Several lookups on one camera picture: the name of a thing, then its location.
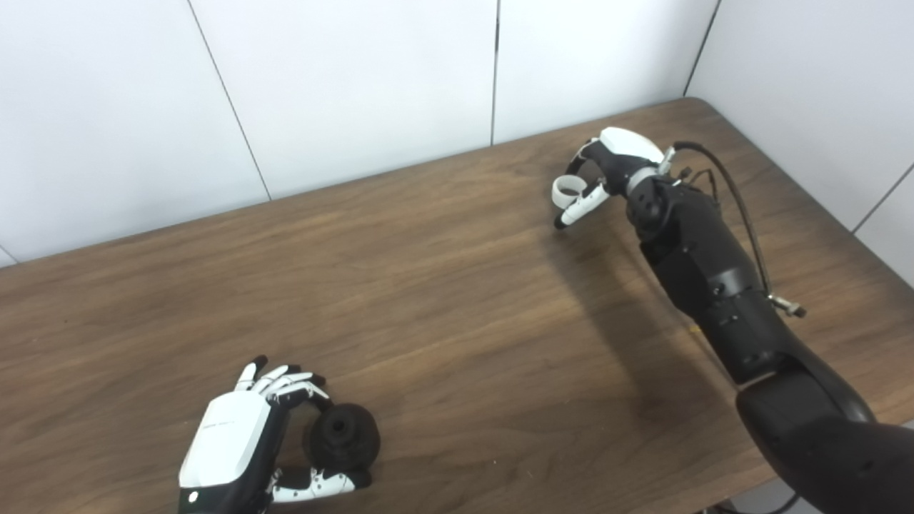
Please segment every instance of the black knob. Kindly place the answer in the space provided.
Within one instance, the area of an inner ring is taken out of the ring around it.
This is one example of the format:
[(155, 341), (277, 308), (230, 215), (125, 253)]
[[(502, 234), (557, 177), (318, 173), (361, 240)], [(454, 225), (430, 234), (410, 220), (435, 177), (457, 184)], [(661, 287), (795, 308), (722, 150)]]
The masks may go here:
[(375, 462), (381, 436), (371, 412), (361, 405), (343, 403), (317, 418), (308, 448), (311, 464), (319, 469), (337, 473), (364, 470)]

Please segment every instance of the robotic hand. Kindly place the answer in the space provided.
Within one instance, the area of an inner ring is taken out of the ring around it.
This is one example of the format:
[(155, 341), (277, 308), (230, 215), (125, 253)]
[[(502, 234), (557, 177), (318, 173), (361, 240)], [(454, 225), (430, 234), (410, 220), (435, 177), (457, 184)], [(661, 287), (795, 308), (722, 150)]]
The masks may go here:
[[(597, 208), (610, 196), (626, 194), (630, 185), (642, 178), (655, 175), (657, 168), (663, 173), (669, 168), (671, 154), (643, 135), (618, 127), (607, 127), (585, 143), (571, 159), (565, 175), (552, 184), (552, 202), (563, 212), (556, 217), (555, 226), (562, 230)], [(588, 184), (578, 177), (578, 172), (588, 159), (601, 169), (624, 170), (605, 173), (604, 177)]]
[[(371, 414), (353, 404), (334, 406), (320, 389), (325, 379), (280, 366), (255, 380), (266, 365), (245, 366), (232, 392), (209, 403), (178, 476), (179, 514), (262, 514), (272, 502), (324, 498), (368, 487), (367, 468), (380, 448)], [(291, 409), (313, 403), (321, 416), (311, 432), (310, 469), (275, 467)]]

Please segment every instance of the white finger segment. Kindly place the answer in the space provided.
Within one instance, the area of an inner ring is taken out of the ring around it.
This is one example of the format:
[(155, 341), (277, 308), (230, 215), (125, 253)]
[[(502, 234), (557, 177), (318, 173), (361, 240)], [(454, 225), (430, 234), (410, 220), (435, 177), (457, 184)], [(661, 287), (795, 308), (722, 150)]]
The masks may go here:
[(296, 382), (292, 385), (287, 385), (284, 388), (277, 390), (276, 392), (272, 393), (272, 395), (273, 396), (282, 396), (283, 394), (289, 394), (289, 393), (297, 392), (297, 391), (301, 391), (301, 390), (308, 391), (308, 393), (309, 393), (308, 398), (312, 398), (316, 394), (318, 396), (326, 398), (327, 400), (330, 400), (329, 394), (325, 393), (323, 390), (321, 390), (321, 388), (315, 386), (311, 382)]
[(294, 384), (295, 382), (301, 382), (305, 380), (310, 380), (314, 376), (313, 373), (292, 373), (289, 375), (282, 375), (278, 379), (274, 380), (267, 389), (263, 390), (263, 395), (267, 396), (268, 394), (273, 394), (274, 392)]
[(290, 489), (275, 486), (272, 491), (273, 503), (293, 503), (315, 498), (326, 498), (356, 490), (346, 475), (340, 473), (324, 478), (324, 472), (311, 468), (311, 483), (307, 489)]
[(257, 374), (257, 364), (251, 362), (241, 371), (238, 377), (238, 383), (235, 384), (235, 391), (247, 391), (254, 384), (254, 376)]
[(601, 203), (608, 200), (610, 194), (603, 189), (603, 186), (596, 186), (586, 197), (578, 197), (574, 203), (569, 205), (565, 212), (562, 213), (562, 223), (570, 225), (584, 217), (585, 214), (596, 209)]
[(260, 377), (260, 380), (254, 382), (254, 386), (251, 387), (250, 390), (257, 393), (263, 393), (263, 390), (267, 389), (267, 387), (272, 384), (274, 380), (284, 375), (288, 370), (289, 367), (283, 364), (279, 368), (274, 369), (273, 371)]

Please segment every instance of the wood grain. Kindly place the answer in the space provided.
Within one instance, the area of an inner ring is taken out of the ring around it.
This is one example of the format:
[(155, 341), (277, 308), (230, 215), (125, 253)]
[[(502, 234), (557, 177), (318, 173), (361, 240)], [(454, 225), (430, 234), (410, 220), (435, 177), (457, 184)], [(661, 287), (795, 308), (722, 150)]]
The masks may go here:
[(810, 309), (794, 329), (881, 420), (914, 418), (914, 292), (686, 99), (0, 270), (0, 504), (174, 512), (200, 415), (259, 353), (383, 437), (373, 487), (277, 512), (687, 513), (772, 477), (621, 202), (551, 227), (552, 179), (609, 124), (716, 152)]

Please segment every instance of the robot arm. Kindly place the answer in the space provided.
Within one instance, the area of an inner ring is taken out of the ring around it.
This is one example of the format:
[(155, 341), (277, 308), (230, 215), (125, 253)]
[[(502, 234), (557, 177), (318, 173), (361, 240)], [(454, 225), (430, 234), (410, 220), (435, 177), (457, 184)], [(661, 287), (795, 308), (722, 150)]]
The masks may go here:
[[(642, 254), (670, 300), (701, 328), (730, 378), (752, 382), (737, 409), (771, 467), (825, 514), (914, 512), (914, 432), (876, 423), (857, 392), (778, 316), (789, 303), (762, 286), (713, 199), (665, 172), (677, 150), (712, 155), (691, 143), (664, 154), (645, 141), (606, 129), (578, 152), (569, 174), (593, 160), (603, 172), (595, 187), (627, 199)], [(579, 219), (564, 214), (557, 228)]]

